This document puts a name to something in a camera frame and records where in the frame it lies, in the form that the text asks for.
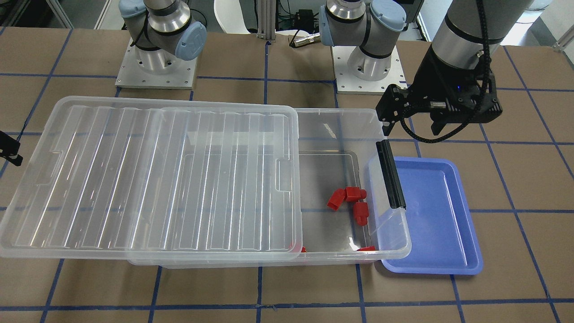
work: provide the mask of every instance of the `metal mounting plate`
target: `metal mounting plate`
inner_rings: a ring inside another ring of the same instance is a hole
[[[406,88],[405,73],[402,70],[401,60],[398,58],[397,47],[393,49],[391,69],[387,76],[380,81],[366,81],[356,77],[347,66],[347,61],[353,46],[332,47],[333,67],[337,79],[337,93],[347,94],[383,94],[389,84],[396,84]]]
[[[178,60],[168,74],[150,74],[138,65],[133,47],[127,46],[115,85],[128,89],[193,89],[197,59]]]

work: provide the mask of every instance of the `black latch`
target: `black latch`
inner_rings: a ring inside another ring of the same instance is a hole
[[[24,158],[18,155],[20,142],[0,131],[0,157],[16,166],[20,166]]]

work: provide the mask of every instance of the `blue plastic tray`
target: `blue plastic tray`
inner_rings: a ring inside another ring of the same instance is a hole
[[[448,160],[396,157],[412,250],[383,260],[390,271],[476,275],[483,263],[456,166]]]

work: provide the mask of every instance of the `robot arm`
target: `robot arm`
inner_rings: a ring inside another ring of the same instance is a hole
[[[119,10],[140,52],[162,49],[178,59],[192,60],[203,49],[207,31],[193,19],[184,1],[121,0]]]
[[[357,46],[347,65],[360,79],[383,79],[391,68],[391,53],[405,27],[406,13],[392,0],[328,0],[319,11],[321,42],[327,46]]]
[[[400,122],[413,138],[438,143],[469,123],[490,122],[502,114],[490,53],[494,52],[531,0],[454,0],[429,47],[413,84],[406,90],[392,84],[379,104],[378,117],[387,136]],[[438,135],[446,124],[460,124],[436,139],[414,134],[404,118],[430,113]]]
[[[377,105],[385,135],[400,122],[415,139],[439,142],[469,123],[497,118],[502,108],[489,52],[496,50],[531,2],[454,0],[413,84],[406,90],[391,84]],[[358,46],[347,63],[355,76],[369,81],[386,76],[391,67],[390,53],[405,25],[406,14],[399,4],[373,0],[367,6],[362,0],[328,0],[319,17],[324,45]],[[427,140],[404,123],[404,118],[422,112],[430,113],[435,135],[448,123],[461,126],[439,139]]]

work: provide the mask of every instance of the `red plastic block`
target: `red plastic block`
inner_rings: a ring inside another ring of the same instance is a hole
[[[337,211],[339,210],[341,204],[343,204],[346,198],[347,194],[345,194],[345,190],[337,189],[329,199],[327,206],[333,209],[333,211]]]
[[[353,205],[353,217],[358,225],[367,225],[367,217],[369,217],[367,202],[357,202]]]
[[[376,251],[376,249],[375,249],[375,246],[370,245],[368,247],[359,248],[359,249],[357,249],[357,251]]]
[[[360,187],[347,187],[345,193],[347,194],[347,202],[357,202],[367,197],[367,191],[361,190]]]

